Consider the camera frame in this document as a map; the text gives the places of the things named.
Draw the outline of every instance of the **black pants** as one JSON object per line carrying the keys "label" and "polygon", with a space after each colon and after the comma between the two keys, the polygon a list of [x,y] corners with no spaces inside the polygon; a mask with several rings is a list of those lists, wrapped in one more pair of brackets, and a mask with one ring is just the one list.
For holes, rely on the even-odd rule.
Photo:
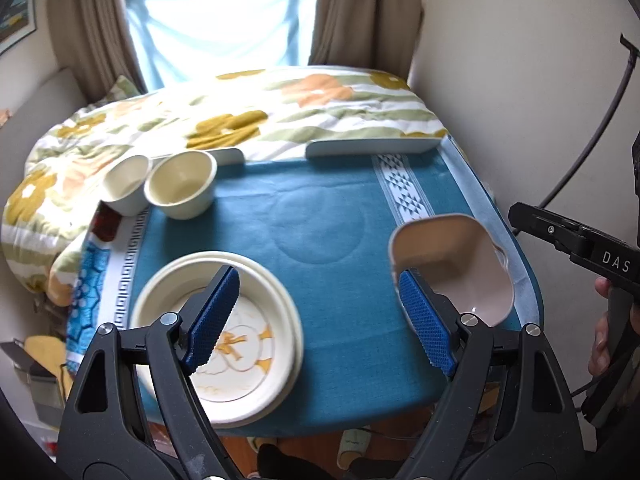
{"label": "black pants", "polygon": [[[357,458],[351,463],[345,478],[354,480],[393,478],[401,465],[402,461],[396,460]],[[302,458],[286,455],[273,444],[260,446],[258,473],[262,478],[274,480],[336,480],[320,466]]]}

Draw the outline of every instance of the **human hand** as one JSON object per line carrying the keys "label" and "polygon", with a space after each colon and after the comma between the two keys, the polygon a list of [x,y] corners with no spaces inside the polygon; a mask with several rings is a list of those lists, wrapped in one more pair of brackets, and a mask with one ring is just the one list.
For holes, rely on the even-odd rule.
{"label": "human hand", "polygon": [[[609,297],[609,289],[611,282],[606,278],[597,278],[595,283],[596,291],[603,298]],[[630,313],[631,326],[636,333],[640,334],[640,308],[634,305]],[[595,338],[593,347],[591,348],[591,358],[589,360],[589,373],[592,376],[598,376],[609,368],[611,356],[607,349],[607,341],[609,337],[609,320],[605,312],[598,320],[595,327]]]}

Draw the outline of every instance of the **blue gripper pad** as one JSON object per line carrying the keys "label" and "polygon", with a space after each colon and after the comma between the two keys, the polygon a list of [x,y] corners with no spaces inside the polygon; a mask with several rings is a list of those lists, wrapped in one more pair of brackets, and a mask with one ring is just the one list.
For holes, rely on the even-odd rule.
{"label": "blue gripper pad", "polygon": [[456,360],[450,350],[449,331],[408,270],[400,274],[398,293],[429,362],[451,377],[456,371]]}
{"label": "blue gripper pad", "polygon": [[231,269],[222,279],[213,297],[202,309],[189,332],[189,346],[182,363],[192,374],[209,361],[240,293],[240,276]]}

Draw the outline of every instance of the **wooden floor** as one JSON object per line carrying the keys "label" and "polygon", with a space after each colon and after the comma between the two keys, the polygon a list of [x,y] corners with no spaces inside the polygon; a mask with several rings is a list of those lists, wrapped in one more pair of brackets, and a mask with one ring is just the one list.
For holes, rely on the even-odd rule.
{"label": "wooden floor", "polygon": [[[422,432],[430,415],[430,409],[420,409],[372,424],[371,429],[391,436],[415,436]],[[344,472],[336,465],[336,457],[341,436],[342,432],[339,431],[303,438],[284,438],[278,440],[278,447],[286,454],[319,465],[334,478],[340,479]],[[245,438],[228,436],[223,437],[222,441],[242,474],[247,476],[256,471],[256,454]],[[380,460],[405,460],[413,448],[414,442],[390,440],[373,435],[366,456]]]}

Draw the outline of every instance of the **floral bedding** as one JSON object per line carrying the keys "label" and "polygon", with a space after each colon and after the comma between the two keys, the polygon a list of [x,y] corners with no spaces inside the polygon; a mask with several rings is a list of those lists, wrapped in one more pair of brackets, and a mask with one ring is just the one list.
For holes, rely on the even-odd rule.
{"label": "floral bedding", "polygon": [[316,139],[447,133],[403,80],[353,68],[254,70],[142,96],[120,79],[111,94],[36,143],[2,215],[11,270],[61,306],[71,302],[100,183],[124,156],[237,146],[247,160],[275,160],[303,156]]}

